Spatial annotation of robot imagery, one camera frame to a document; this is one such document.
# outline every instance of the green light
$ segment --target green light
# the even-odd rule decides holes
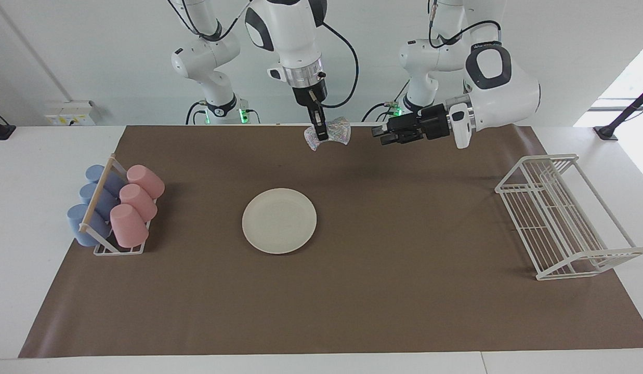
[[[248,123],[250,121],[250,115],[243,109],[240,109],[240,119],[242,123]]]
[[[391,106],[391,115],[390,118],[401,116],[402,115],[402,108],[400,108],[398,105]]]

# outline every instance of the white rack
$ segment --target white rack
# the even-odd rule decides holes
[[[590,277],[643,254],[606,206],[577,154],[525,156],[497,185],[536,279]],[[608,249],[561,177],[575,167],[630,248]]]
[[[126,255],[134,255],[134,254],[141,254],[143,253],[143,249],[146,247],[146,242],[143,242],[138,247],[132,247],[132,248],[122,248],[118,244],[112,244],[110,243],[107,239],[104,239],[100,234],[98,234],[93,227],[90,226],[90,218],[93,216],[93,211],[95,211],[95,207],[97,206],[97,201],[99,201],[100,198],[100,192],[102,191],[104,184],[107,182],[107,178],[109,176],[109,173],[111,173],[112,170],[115,170],[115,172],[124,180],[127,180],[127,170],[125,170],[124,167],[115,159],[115,154],[111,154],[107,161],[107,165],[104,166],[104,170],[102,173],[102,176],[100,177],[100,180],[97,182],[97,187],[95,188],[95,192],[93,193],[93,197],[90,199],[90,204],[88,204],[88,209],[86,210],[86,215],[83,217],[83,221],[81,224],[78,225],[79,232],[87,233],[91,237],[93,237],[95,240],[99,242],[98,245],[95,246],[95,250],[93,251],[93,254],[95,256],[126,256]],[[146,222],[146,228],[148,230],[150,229],[150,222]]]

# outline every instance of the blue cup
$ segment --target blue cup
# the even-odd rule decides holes
[[[90,183],[97,183],[100,181],[100,177],[102,177],[103,172],[104,167],[102,165],[93,165],[86,170],[86,179]],[[104,189],[112,194],[114,198],[119,198],[120,189],[122,189],[126,184],[127,183],[116,173],[110,171],[107,177],[107,182],[104,183]]]
[[[78,231],[78,225],[83,222],[83,216],[86,215],[86,210],[88,210],[87,204],[72,206],[72,208],[67,211],[67,222],[69,222],[72,232],[74,232],[74,237],[76,237],[76,241],[79,244],[84,247],[94,247],[99,244],[97,240],[95,240],[94,237],[91,237],[88,233],[83,234]],[[93,211],[93,215],[90,218],[90,227],[92,227],[93,230],[95,230],[97,234],[100,234],[104,239],[107,239],[111,233],[111,228],[102,219],[99,213],[97,213],[97,211]]]
[[[93,194],[97,189],[96,183],[90,183],[81,187],[81,191],[78,192],[79,198],[83,204],[89,205]],[[113,197],[107,190],[102,189],[100,191],[100,198],[97,200],[97,205],[95,206],[95,211],[100,214],[100,216],[108,221],[111,217],[111,210],[117,206],[117,199]]]

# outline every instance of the cup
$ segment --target cup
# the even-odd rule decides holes
[[[120,204],[111,210],[111,227],[115,240],[122,248],[140,246],[148,239],[148,229],[143,219],[129,204]]]
[[[72,232],[74,232],[74,237],[76,237],[76,241],[81,244],[84,247],[94,247],[99,242],[95,240],[94,237],[91,237],[90,234],[86,233],[81,233],[78,231],[79,225],[81,222],[83,222],[83,216],[86,215],[86,210],[88,210],[88,205],[87,204],[79,204],[72,206],[67,211],[67,222],[69,222],[70,227],[72,228]],[[103,220],[103,218],[97,213],[97,211],[93,211],[93,215],[90,218],[90,227],[93,228],[97,232],[97,234],[100,234],[104,239],[107,239],[109,237],[109,234],[111,233],[111,228],[107,223]]]
[[[86,170],[86,179],[90,183],[97,183],[100,181],[100,177],[102,177],[103,172],[104,167],[102,165],[93,165]],[[120,195],[120,189],[122,189],[125,184],[126,183],[122,178],[113,171],[110,171],[107,177],[107,182],[104,183],[104,189],[112,194],[114,198],[117,198]]]
[[[138,184],[146,190],[151,198],[157,199],[164,194],[164,182],[149,168],[143,165],[134,165],[127,170],[127,180]]]
[[[152,220],[157,215],[157,205],[148,192],[138,184],[125,185],[120,190],[120,202],[133,206],[144,222]]]
[[[90,204],[95,189],[97,189],[96,183],[89,183],[81,187],[78,196],[81,198],[83,204]],[[97,211],[105,221],[108,221],[111,216],[111,210],[115,208],[117,204],[117,199],[115,199],[110,192],[102,189],[100,191],[100,198],[97,200],[97,205],[95,206],[95,211]]]

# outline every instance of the window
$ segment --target window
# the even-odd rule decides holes
[[[575,127],[609,125],[628,105],[643,92],[643,50],[628,64],[606,92],[602,93],[592,108],[583,114]],[[631,115],[632,121],[623,123],[614,132],[619,144],[643,174],[643,113]]]

